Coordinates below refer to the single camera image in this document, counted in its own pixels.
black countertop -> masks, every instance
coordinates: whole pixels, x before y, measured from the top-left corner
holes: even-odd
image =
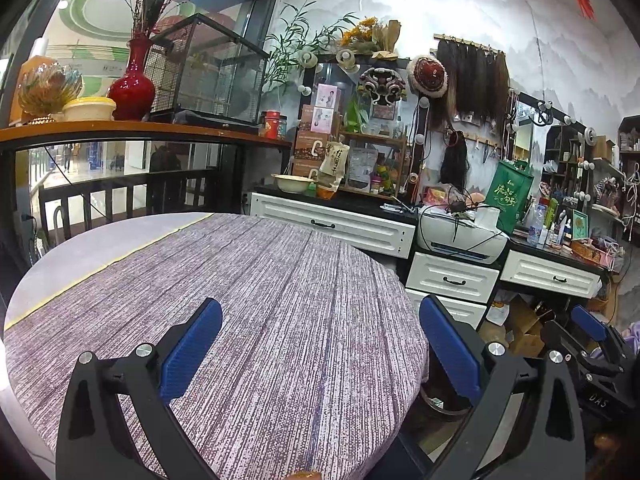
[[[530,246],[524,238],[511,236],[507,247],[511,251],[517,251],[519,253],[530,254],[531,256],[537,256],[544,260],[550,260],[557,264],[573,267],[574,269],[584,270],[591,274],[597,274],[603,276],[607,273],[607,270],[595,265],[590,265],[574,256],[563,256],[557,251],[551,249],[539,249],[537,247]]]
[[[296,200],[297,202],[305,202],[308,204],[321,205],[332,209],[341,209],[361,215],[373,216],[374,218],[382,218],[393,222],[400,222],[412,226],[418,225],[418,213],[409,213],[404,210],[401,213],[394,213],[380,208],[383,205],[382,200],[373,196],[358,195],[346,191],[338,190],[331,200],[307,196],[304,194],[285,193],[273,184],[271,186],[256,186],[254,192],[269,196],[277,196],[288,200]]]

beige bowl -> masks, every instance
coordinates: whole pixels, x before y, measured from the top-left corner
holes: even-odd
[[[81,97],[69,101],[62,113],[65,121],[113,121],[116,102],[108,97]]]
[[[293,175],[271,175],[275,180],[278,188],[285,193],[304,193],[309,184],[313,182],[312,179],[306,176],[293,176]]]

textured tablecloth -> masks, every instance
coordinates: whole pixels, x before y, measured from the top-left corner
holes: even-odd
[[[157,343],[207,296],[222,305],[222,330],[171,407],[213,471],[362,478],[418,391],[428,344],[414,307],[361,251],[249,216],[216,214],[171,234],[7,331],[12,388],[44,441],[55,448],[81,352],[109,358]],[[160,471],[129,399],[123,409],[145,463]]]

storage shelf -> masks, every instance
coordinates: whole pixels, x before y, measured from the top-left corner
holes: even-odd
[[[609,163],[609,161],[605,160],[604,158],[596,157],[592,160],[592,162],[595,164],[596,168],[601,171],[607,171],[608,173],[619,176],[620,178],[625,177],[625,174],[622,173],[622,171],[620,171],[618,168],[614,168]]]
[[[391,198],[389,195],[374,195],[373,193],[369,193],[367,191],[361,191],[359,189],[355,189],[354,187],[349,187],[349,186],[340,186],[338,188],[338,191],[346,191],[347,193],[355,193],[358,195],[366,195],[366,196],[370,196],[372,198],[377,198],[379,200],[385,200],[387,202],[391,202],[393,200],[393,198]]]
[[[371,140],[377,142],[384,142],[387,144],[397,144],[398,146],[402,146],[405,143],[405,139],[394,139],[393,137],[387,137],[382,135],[373,135],[373,134],[356,134],[352,132],[340,132],[341,135],[345,137],[353,137],[354,139],[363,139],[363,140]]]
[[[624,225],[624,222],[606,209],[601,209],[597,204],[591,206],[591,211],[606,216],[609,220]]]
[[[255,144],[274,148],[291,147],[291,142],[286,140],[267,139],[233,130],[187,126],[186,124],[142,123],[140,121],[75,121],[27,124],[26,126],[0,130],[0,143],[6,143],[4,146],[10,146],[14,149],[83,140],[129,139]]]

white cabinet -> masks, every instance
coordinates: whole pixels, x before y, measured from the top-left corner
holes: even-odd
[[[406,286],[439,296],[486,304],[499,274],[496,269],[415,253]]]
[[[420,310],[420,303],[427,294],[419,292],[418,290],[411,290],[410,288],[405,289],[405,291],[415,305],[415,311],[418,312]],[[478,328],[478,324],[487,308],[485,305],[453,300],[452,298],[445,298],[444,296],[439,296],[438,299],[444,305],[444,308],[449,311],[453,319],[463,323],[469,323],[473,328]]]
[[[597,274],[516,251],[509,252],[500,278],[505,282],[579,298],[593,298],[598,292],[600,280]]]
[[[253,193],[251,215],[311,227],[359,249],[408,258],[415,227],[298,200]]]

